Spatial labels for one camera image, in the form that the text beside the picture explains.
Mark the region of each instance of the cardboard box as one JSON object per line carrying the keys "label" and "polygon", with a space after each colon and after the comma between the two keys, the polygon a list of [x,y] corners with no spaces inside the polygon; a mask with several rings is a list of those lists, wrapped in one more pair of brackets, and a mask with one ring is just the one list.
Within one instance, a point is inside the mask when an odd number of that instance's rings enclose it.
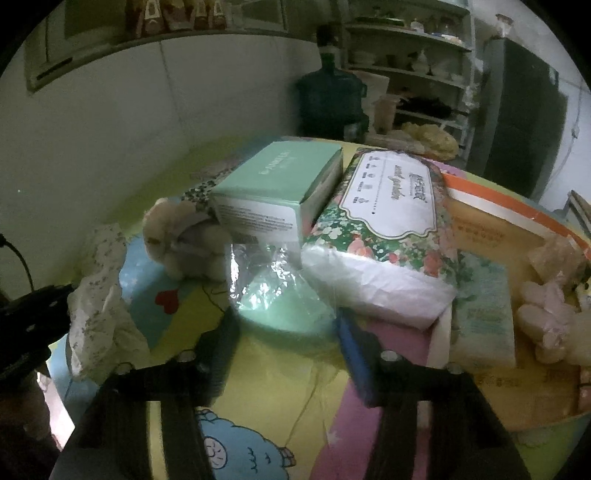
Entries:
{"label": "cardboard box", "polygon": [[210,194],[236,242],[299,247],[343,173],[338,144],[277,141],[242,164]]}

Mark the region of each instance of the box label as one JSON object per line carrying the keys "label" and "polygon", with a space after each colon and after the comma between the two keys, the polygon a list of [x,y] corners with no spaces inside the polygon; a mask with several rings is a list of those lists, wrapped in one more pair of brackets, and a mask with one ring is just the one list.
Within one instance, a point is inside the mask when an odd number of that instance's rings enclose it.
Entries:
{"label": "box label", "polygon": [[223,196],[214,201],[217,219],[237,241],[300,241],[296,212],[290,207]]}
{"label": "box label", "polygon": [[406,155],[388,151],[363,155],[340,207],[385,239],[437,231],[429,169]]}

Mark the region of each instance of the floral tissue packaging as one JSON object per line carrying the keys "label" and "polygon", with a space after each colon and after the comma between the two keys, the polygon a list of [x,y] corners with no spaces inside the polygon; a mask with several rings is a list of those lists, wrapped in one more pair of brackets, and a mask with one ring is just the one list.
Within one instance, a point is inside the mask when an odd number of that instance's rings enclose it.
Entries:
{"label": "floral tissue packaging", "polygon": [[456,295],[446,200],[432,163],[361,149],[303,246],[304,270],[342,304],[426,329]]}

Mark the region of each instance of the clear plastic wrap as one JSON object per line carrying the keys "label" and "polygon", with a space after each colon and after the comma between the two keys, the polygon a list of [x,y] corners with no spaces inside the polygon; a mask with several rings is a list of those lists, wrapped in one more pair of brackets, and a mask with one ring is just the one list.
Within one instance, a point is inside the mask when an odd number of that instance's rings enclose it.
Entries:
{"label": "clear plastic wrap", "polygon": [[287,249],[232,244],[228,269],[230,302],[247,325],[292,340],[333,339],[330,300],[304,279]]}
{"label": "clear plastic wrap", "polygon": [[546,283],[556,281],[560,287],[574,287],[583,277],[586,259],[571,236],[557,233],[544,245],[528,252],[527,257],[536,273]]}

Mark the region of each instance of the plush toy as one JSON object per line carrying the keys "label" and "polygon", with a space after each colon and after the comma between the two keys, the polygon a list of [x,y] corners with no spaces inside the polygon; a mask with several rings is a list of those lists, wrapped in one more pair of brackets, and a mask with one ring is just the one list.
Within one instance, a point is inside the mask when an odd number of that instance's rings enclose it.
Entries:
{"label": "plush toy", "polygon": [[157,200],[144,215],[143,234],[148,257],[162,263],[170,278],[225,280],[224,251],[231,237],[195,203]]}
{"label": "plush toy", "polygon": [[527,281],[521,295],[525,304],[516,312],[517,325],[534,341],[538,361],[591,365],[591,312],[575,313],[556,281],[544,285]]}

